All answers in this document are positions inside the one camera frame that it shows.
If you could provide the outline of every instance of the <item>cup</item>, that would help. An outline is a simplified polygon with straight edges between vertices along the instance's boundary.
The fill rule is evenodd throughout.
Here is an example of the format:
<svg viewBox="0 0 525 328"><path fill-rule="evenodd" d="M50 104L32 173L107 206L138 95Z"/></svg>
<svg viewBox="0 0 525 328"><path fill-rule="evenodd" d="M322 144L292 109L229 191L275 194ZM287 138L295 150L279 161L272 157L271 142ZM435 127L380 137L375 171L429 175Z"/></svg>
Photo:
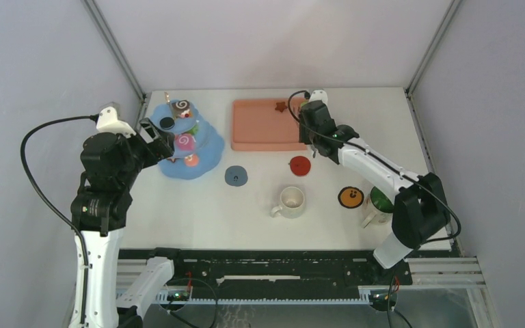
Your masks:
<svg viewBox="0 0 525 328"><path fill-rule="evenodd" d="M373 187L363 205L365 219L361 228L368 224L383 225L391 221L393 216L393 204L378 188Z"/></svg>
<svg viewBox="0 0 525 328"><path fill-rule="evenodd" d="M281 191L279 204L273 207L271 216L281 215L294 219L301 216L303 211L305 211L305 195L303 191L297 187L287 187Z"/></svg>

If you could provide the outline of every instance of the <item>white wall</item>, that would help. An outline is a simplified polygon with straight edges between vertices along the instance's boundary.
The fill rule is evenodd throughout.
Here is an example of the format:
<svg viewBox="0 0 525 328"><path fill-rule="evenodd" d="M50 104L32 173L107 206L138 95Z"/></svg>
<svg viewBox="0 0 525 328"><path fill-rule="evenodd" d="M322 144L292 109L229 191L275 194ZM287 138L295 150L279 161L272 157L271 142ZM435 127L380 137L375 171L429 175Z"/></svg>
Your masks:
<svg viewBox="0 0 525 328"><path fill-rule="evenodd" d="M77 0L0 1L0 327L59 327L75 283L72 232L38 198L19 159L31 128L137 99ZM36 180L69 215L93 122L71 122L29 141Z"/></svg>
<svg viewBox="0 0 525 328"><path fill-rule="evenodd" d="M145 90L407 87L450 0L99 0Z"/></svg>
<svg viewBox="0 0 525 328"><path fill-rule="evenodd" d="M525 1L465 1L415 96L462 245L525 327Z"/></svg>

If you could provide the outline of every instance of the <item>tabletop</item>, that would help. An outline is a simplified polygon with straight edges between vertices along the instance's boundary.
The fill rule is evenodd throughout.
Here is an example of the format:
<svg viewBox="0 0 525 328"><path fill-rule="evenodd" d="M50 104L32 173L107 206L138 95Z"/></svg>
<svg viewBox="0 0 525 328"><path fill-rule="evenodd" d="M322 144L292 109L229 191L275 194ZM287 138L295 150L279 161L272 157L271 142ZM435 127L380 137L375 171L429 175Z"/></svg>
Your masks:
<svg viewBox="0 0 525 328"><path fill-rule="evenodd" d="M175 247L182 249L374 249L391 233L391 225L360 227L361 208L340 205L344 187L358 187L367 195L371 185L356 172L307 151L236 152L230 148L232 102L236 99L288 98L296 90L181 90L171 99L191 101L202 117L224 138L217 167L194 180L164 176L157 166L143 170L131 195L122 248ZM337 124L352 126L375 150L419 174L428 172L403 89L365 87L325 89L329 112ZM146 117L165 103L164 91L150 97ZM308 175L289 169L294 156L307 156ZM242 187L225 183L228 167L247 170ZM305 193L306 209L296 219L270 217L280 191L287 186ZM446 236L440 230L435 236ZM424 249L450 249L448 241Z"/></svg>

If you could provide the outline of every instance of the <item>pink tray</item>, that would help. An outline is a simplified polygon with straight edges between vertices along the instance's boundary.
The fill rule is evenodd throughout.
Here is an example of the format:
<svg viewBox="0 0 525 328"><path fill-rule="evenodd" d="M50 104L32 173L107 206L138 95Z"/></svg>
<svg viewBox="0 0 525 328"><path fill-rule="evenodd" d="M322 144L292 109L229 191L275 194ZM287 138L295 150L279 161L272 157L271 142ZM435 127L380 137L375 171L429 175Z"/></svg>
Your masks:
<svg viewBox="0 0 525 328"><path fill-rule="evenodd" d="M287 100L235 100L232 103L232 149L241 152L305 150L306 146L299 143L299 125L286 108ZM304 98L292 99L295 115L303 101ZM283 112L277 107L284 107Z"/></svg>

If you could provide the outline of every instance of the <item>red disc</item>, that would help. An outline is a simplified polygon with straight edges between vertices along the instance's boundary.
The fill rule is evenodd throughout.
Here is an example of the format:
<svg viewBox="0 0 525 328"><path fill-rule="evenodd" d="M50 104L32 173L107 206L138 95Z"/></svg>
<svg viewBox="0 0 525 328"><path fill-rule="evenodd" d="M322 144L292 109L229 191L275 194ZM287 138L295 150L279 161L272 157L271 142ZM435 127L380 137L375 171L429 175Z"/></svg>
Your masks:
<svg viewBox="0 0 525 328"><path fill-rule="evenodd" d="M306 176L311 170L311 161L305 156L293 157L289 165L296 176Z"/></svg>

